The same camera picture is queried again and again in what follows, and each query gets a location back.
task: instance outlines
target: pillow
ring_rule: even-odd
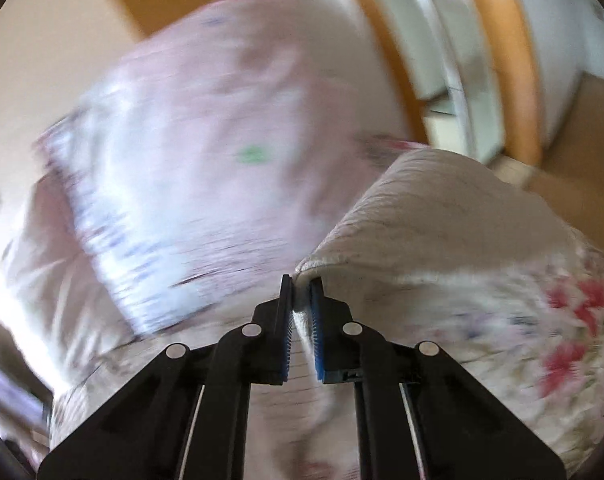
[[[99,357],[134,339],[72,231],[59,181],[35,184],[22,230],[0,263],[0,322],[53,390],[86,378]]]
[[[98,276],[152,333],[292,272],[379,175],[298,0],[220,0],[139,44],[40,139]]]

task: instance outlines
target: silver screw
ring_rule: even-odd
[[[346,335],[360,335],[362,333],[362,325],[352,321],[350,323],[345,323],[342,327],[342,332]]]
[[[420,343],[418,348],[420,352],[430,357],[439,354],[439,346],[437,346],[432,341],[425,341],[423,343]]]
[[[249,323],[242,328],[242,333],[246,337],[257,337],[261,334],[261,326],[256,323]]]
[[[186,353],[186,347],[181,344],[171,345],[166,348],[166,357],[169,359],[179,359]]]

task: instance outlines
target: green spot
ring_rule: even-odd
[[[251,144],[238,152],[237,160],[242,164],[264,164],[269,161],[269,154],[260,145]]]

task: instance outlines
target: brown floor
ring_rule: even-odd
[[[604,250],[604,81],[585,75],[528,189]]]

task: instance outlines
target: white strip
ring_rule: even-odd
[[[411,407],[409,405],[409,399],[406,398],[406,391],[404,391],[404,385],[402,383],[400,383],[400,393],[402,394],[402,402],[404,403],[404,411],[406,412],[406,418],[409,421],[411,439],[413,441],[413,449],[415,449],[415,460],[418,463],[419,478],[421,480],[427,480],[426,471],[424,470],[424,462],[422,460],[421,451],[419,450],[418,433],[415,430],[415,424],[413,423],[413,412],[411,411]]]
[[[184,469],[186,469],[186,459],[189,456],[189,449],[191,449],[191,440],[193,440],[193,431],[195,431],[195,421],[197,420],[197,413],[199,412],[199,405],[202,403],[202,397],[204,397],[204,388],[199,391],[199,398],[197,399],[197,406],[195,406],[195,413],[193,414],[193,420],[191,421],[191,429],[189,430],[189,437],[186,440],[186,447],[184,449],[184,457],[182,457],[182,463],[179,467],[178,480],[183,480]]]

